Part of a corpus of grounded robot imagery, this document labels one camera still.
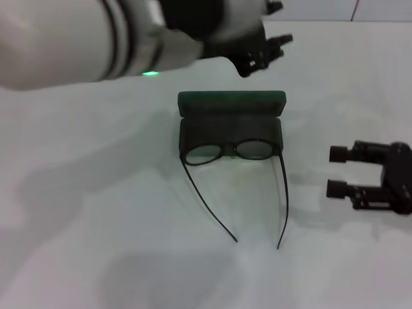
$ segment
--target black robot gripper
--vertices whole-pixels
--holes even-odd
[[[412,213],[412,150],[404,143],[391,145],[356,141],[352,150],[332,146],[330,162],[365,162],[383,166],[380,187],[348,185],[328,180],[326,196],[349,197],[353,208],[364,211],[394,211]]]

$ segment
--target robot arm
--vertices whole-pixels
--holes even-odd
[[[247,77],[283,55],[266,40],[268,0],[1,0],[0,85],[118,79],[226,57]]]

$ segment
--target white table surface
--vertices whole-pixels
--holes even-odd
[[[249,79],[209,60],[154,77],[0,90],[0,308],[411,308],[412,219],[325,197],[331,145],[412,143],[412,24],[268,23],[286,57]],[[179,91],[283,90],[280,164],[178,160]]]

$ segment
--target black eyeglass frame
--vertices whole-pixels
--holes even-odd
[[[238,151],[238,147],[242,144],[245,144],[247,142],[261,142],[261,143],[265,143],[267,145],[269,145],[270,147],[272,147],[272,152],[268,155],[268,156],[264,156],[262,158],[248,158],[246,156],[241,155],[241,153],[239,153]],[[263,161],[263,160],[267,160],[269,158],[272,158],[273,156],[277,156],[279,154],[279,146],[269,140],[265,140],[263,138],[248,138],[246,140],[241,140],[240,142],[236,142],[236,143],[203,143],[203,144],[199,144],[197,146],[194,146],[192,148],[190,148],[189,150],[186,150],[184,153],[182,153],[182,155],[180,156],[180,159],[184,162],[184,164],[188,165],[188,166],[201,166],[201,165],[205,165],[205,164],[209,164],[212,163],[216,160],[219,160],[220,158],[222,158],[223,156],[225,156],[226,150],[227,150],[227,146],[231,145],[233,147],[233,154],[238,156],[239,158],[242,158],[244,160],[251,160],[251,161]],[[190,163],[187,161],[187,155],[194,151],[197,148],[201,148],[201,147],[205,147],[205,146],[216,146],[220,148],[220,152],[219,154],[213,158],[212,160],[206,161],[206,162],[202,162],[202,163]]]

